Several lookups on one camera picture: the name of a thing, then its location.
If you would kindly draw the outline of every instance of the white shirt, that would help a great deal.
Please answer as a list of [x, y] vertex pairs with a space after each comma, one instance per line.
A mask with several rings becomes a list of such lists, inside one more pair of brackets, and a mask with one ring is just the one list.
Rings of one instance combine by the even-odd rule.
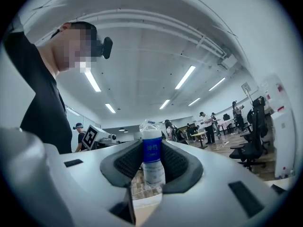
[[213, 121], [210, 121], [209, 123], [205, 123], [205, 121], [208, 121], [212, 119], [211, 116], [208, 116], [207, 114], [205, 114], [205, 116], [202, 116], [202, 121], [204, 122], [205, 127], [211, 126], [213, 124]]

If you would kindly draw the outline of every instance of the blue bottle label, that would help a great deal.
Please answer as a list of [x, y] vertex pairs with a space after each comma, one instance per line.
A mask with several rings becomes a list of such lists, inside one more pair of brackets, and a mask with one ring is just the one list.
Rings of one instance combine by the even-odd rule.
[[149, 163], [160, 160], [162, 137], [143, 140], [143, 162]]

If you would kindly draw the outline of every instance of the wooden floor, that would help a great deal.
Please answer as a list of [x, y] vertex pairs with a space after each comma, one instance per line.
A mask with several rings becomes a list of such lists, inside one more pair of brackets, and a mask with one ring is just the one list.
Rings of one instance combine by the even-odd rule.
[[[203, 146], [206, 146], [206, 142], [207, 140], [203, 141]], [[222, 135], [220, 139], [215, 136], [215, 144], [209, 145], [205, 149], [201, 150], [208, 150], [229, 157], [229, 155], [233, 152], [233, 149], [230, 149], [230, 147], [234, 145], [239, 145], [241, 143], [247, 143], [247, 141], [243, 137], [240, 137], [238, 133], [226, 136]], [[199, 141], [190, 141], [189, 144], [191, 146], [201, 148], [201, 144]], [[261, 166], [252, 166], [252, 172], [256, 174], [259, 178], [261, 178], [263, 181], [271, 181], [275, 180], [275, 154], [273, 150], [273, 144], [271, 144], [270, 147], [266, 145], [266, 148], [268, 149], [268, 154], [264, 154], [258, 160], [256, 160], [260, 162], [266, 162], [266, 167], [262, 168]], [[160, 187], [157, 189], [146, 188], [146, 186], [144, 185], [143, 171], [139, 170], [132, 180], [133, 199], [137, 200], [148, 198], [160, 193], [162, 193]]]

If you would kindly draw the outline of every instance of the table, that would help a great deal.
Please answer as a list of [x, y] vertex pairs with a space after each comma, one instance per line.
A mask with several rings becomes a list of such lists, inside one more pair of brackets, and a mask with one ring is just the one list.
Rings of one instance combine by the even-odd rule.
[[230, 125], [231, 123], [234, 123], [233, 119], [228, 119], [223, 122], [220, 122], [218, 123], [218, 129], [220, 128], [220, 126], [222, 126], [223, 134], [225, 135], [224, 127], [227, 129], [227, 126]]
[[[201, 136], [201, 135], [206, 135], [206, 131], [205, 132], [200, 132], [198, 134], [192, 134], [191, 136]], [[200, 138], [200, 143], [201, 143], [201, 147], [203, 147], [202, 138]]]

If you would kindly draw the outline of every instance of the ceiling light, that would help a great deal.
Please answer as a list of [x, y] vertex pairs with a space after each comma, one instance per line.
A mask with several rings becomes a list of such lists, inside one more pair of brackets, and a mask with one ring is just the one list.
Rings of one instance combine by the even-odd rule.
[[105, 104], [106, 107], [108, 107], [108, 109], [115, 114], [116, 112], [114, 111], [113, 107], [110, 104]]
[[87, 79], [89, 80], [89, 82], [91, 83], [92, 87], [95, 89], [96, 92], [101, 92], [98, 84], [96, 83], [93, 74], [91, 74], [91, 71], [89, 70], [88, 72], [85, 72], [85, 76], [87, 77]]
[[77, 112], [73, 111], [73, 110], [72, 110], [72, 109], [70, 109], [70, 108], [67, 108], [67, 110], [68, 110], [68, 111], [70, 111], [71, 113], [73, 113], [73, 114], [77, 115], [77, 116], [80, 116], [80, 114], [78, 114]]
[[165, 105], [169, 102], [170, 100], [169, 99], [167, 99], [164, 103], [163, 103], [163, 105], [161, 106], [161, 108], [160, 109], [162, 109], [162, 108], [164, 108], [165, 107]]
[[179, 89], [179, 88], [182, 86], [182, 84], [186, 81], [186, 79], [189, 77], [189, 75], [193, 72], [193, 70], [194, 70], [195, 68], [196, 68], [195, 66], [191, 66], [191, 67], [188, 69], [187, 73], [184, 75], [184, 77], [181, 79], [181, 81], [179, 82], [179, 84], [176, 86], [175, 89]]
[[200, 98], [197, 98], [194, 102], [192, 102], [191, 104], [189, 104], [188, 106], [191, 106], [192, 104], [194, 104], [196, 101], [198, 101]]
[[225, 78], [222, 78], [216, 85], [214, 85], [209, 91], [213, 90], [216, 86], [218, 86], [221, 82], [224, 81]]

